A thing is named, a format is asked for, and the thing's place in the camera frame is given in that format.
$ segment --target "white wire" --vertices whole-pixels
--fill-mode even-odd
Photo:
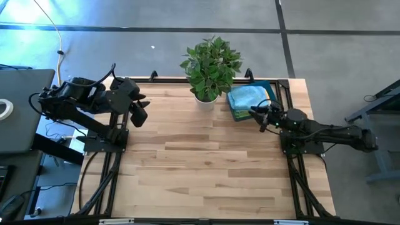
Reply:
[[[44,11],[44,9],[39,5],[39,3],[36,0],[33,0],[33,1],[37,4],[37,6],[39,6],[39,8],[47,16],[47,18],[49,18],[50,22],[52,23],[52,25],[56,29],[56,31],[58,33],[58,38],[60,39],[60,51],[62,51],[63,50],[63,40],[61,39],[61,35],[60,35],[60,32],[58,31],[57,26],[54,24],[53,20],[49,17],[49,15]],[[61,54],[58,54],[58,60],[57,60],[57,81],[58,81],[58,86],[61,85],[61,75],[60,75],[61,56],[62,56]]]

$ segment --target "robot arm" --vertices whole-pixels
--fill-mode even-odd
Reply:
[[[288,109],[284,112],[276,102],[265,107],[252,107],[249,113],[261,126],[261,132],[267,129],[268,124],[281,128],[279,135],[285,139],[285,143],[298,148],[304,147],[309,141],[314,141],[346,144],[366,153],[378,149],[376,137],[368,129],[361,129],[355,125],[320,124],[308,119],[307,115],[299,109]]]
[[[149,102],[141,102],[146,96],[140,94],[138,85],[128,77],[114,78],[110,90],[101,83],[111,73],[114,74],[113,64],[110,72],[100,81],[92,81],[81,77],[74,77],[64,81],[60,87],[44,88],[39,95],[42,115],[54,121],[70,119],[91,131],[101,139],[113,143],[121,143],[123,131],[116,126],[110,127],[94,120],[79,111],[91,114],[113,113],[121,115],[132,113],[131,121],[136,127],[141,127],[147,118],[144,110]]]

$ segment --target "gray floor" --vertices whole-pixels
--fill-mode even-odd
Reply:
[[[40,3],[57,24],[64,25],[279,27],[273,0],[54,0]],[[288,29],[400,30],[400,1],[281,0],[281,4]],[[0,22],[49,24],[28,0],[9,0],[0,14]],[[193,46],[201,38],[214,34],[63,31],[61,35],[66,51],[62,78],[97,79],[111,63],[117,63],[116,72],[122,76],[148,76],[153,70],[161,76],[183,76],[178,65],[186,46]],[[280,34],[215,35],[231,41],[232,48],[242,52],[243,68],[252,68],[255,76],[288,77]],[[364,95],[374,94],[400,78],[400,36],[290,34],[288,39],[294,72],[297,78],[306,79],[314,117],[321,123],[344,124],[345,116],[366,105]],[[52,31],[0,30],[0,62],[55,69],[58,45],[57,34]],[[396,134],[400,123],[388,121],[398,121],[398,118],[374,117],[374,127],[380,146],[395,149],[399,144]],[[400,194],[400,182],[365,183],[364,178],[378,170],[373,154],[336,146],[327,153],[326,161],[338,216],[400,223],[400,205],[396,199]],[[394,156],[394,162],[399,164],[400,159]],[[55,173],[79,173],[79,168],[59,170]],[[54,177],[43,175],[41,179],[49,184]],[[72,177],[65,178],[68,180],[65,182],[70,182]],[[54,182],[59,184],[63,179]],[[51,196],[63,203],[54,201],[43,206],[48,208],[44,217],[68,213],[73,191],[70,187],[62,190],[43,192],[46,196],[41,198]]]

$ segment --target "butcher block tabletop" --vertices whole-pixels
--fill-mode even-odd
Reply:
[[[111,81],[105,80],[106,87]],[[294,108],[312,119],[306,81],[288,81]],[[148,118],[142,127],[134,127],[128,120],[129,140],[122,155],[112,217],[296,218],[288,163],[277,135],[259,132],[252,119],[233,121],[225,94],[213,111],[201,112],[189,84],[137,85],[151,104],[146,107]],[[109,114],[94,118],[107,124]],[[85,157],[81,175],[90,155]],[[93,159],[83,185],[77,187],[82,189],[83,204],[99,185],[104,156],[100,152]],[[324,163],[316,156],[304,155],[304,164],[310,189],[327,211],[335,214]],[[301,191],[299,195],[306,212],[304,195]],[[76,211],[78,191],[71,213]]]

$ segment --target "blue towel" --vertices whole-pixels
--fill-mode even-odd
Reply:
[[[227,94],[229,102],[234,110],[249,110],[251,106],[257,106],[268,97],[267,91],[261,86],[233,87]],[[269,101],[260,106],[267,106]]]

